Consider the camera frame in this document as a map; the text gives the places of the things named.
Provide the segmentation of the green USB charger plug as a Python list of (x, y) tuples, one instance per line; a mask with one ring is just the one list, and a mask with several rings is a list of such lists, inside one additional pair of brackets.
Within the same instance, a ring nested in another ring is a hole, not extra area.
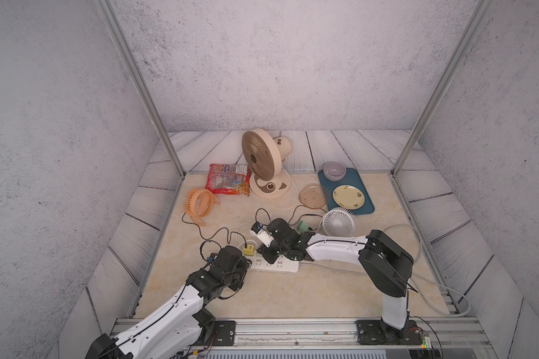
[(299, 221), (297, 226), (296, 226), (296, 229), (300, 232), (300, 233), (306, 233), (306, 232), (309, 232), (311, 231), (311, 226), (310, 224), (308, 224), (307, 222), (305, 221)]

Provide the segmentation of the yellow USB charger plug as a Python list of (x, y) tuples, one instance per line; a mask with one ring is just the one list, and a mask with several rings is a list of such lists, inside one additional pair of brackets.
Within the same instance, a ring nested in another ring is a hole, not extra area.
[(245, 244), (243, 247), (243, 255), (247, 257), (253, 257), (255, 255), (255, 245)]

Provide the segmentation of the white power strip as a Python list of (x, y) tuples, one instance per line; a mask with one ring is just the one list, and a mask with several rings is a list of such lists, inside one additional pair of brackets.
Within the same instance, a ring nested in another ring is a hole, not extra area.
[(268, 263), (260, 254), (251, 257), (252, 270), (259, 272), (279, 272), (296, 274), (299, 271), (299, 262), (289, 260), (283, 256), (276, 259), (275, 263)]

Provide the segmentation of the amber glass plate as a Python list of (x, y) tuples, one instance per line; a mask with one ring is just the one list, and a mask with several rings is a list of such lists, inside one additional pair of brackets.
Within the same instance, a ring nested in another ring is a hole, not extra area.
[(323, 209), (331, 194), (319, 183), (310, 183), (299, 193), (299, 202), (309, 209)]

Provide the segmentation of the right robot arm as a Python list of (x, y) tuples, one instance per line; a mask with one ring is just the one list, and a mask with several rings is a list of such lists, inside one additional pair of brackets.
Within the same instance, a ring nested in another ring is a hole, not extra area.
[(414, 258), (383, 231), (372, 230), (358, 237), (324, 236), (313, 231), (299, 234), (277, 218), (268, 225), (256, 221), (250, 233), (261, 241), (257, 252), (270, 264), (283, 256), (296, 262), (332, 260), (361, 266), (383, 293), (380, 332), (387, 339), (405, 337)]

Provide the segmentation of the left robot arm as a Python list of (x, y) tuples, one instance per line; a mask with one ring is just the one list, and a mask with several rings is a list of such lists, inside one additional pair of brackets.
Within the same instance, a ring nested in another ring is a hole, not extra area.
[(173, 358), (195, 344), (213, 341), (216, 317), (206, 309), (229, 288), (244, 285), (252, 262), (234, 246), (226, 246), (211, 262), (193, 272), (164, 305), (114, 337), (100, 335), (87, 358)]

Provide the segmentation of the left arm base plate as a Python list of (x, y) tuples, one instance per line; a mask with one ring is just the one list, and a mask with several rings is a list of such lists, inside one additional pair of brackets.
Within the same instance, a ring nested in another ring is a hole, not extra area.
[(202, 329), (195, 346), (233, 346), (237, 323), (233, 320), (215, 321)]

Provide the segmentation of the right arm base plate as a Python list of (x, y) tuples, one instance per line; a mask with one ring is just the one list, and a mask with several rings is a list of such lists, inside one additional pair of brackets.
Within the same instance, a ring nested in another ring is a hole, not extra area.
[(357, 320), (357, 342), (367, 346), (421, 346), (425, 342), (423, 330), (413, 320), (407, 320), (402, 329), (396, 329), (383, 320)]

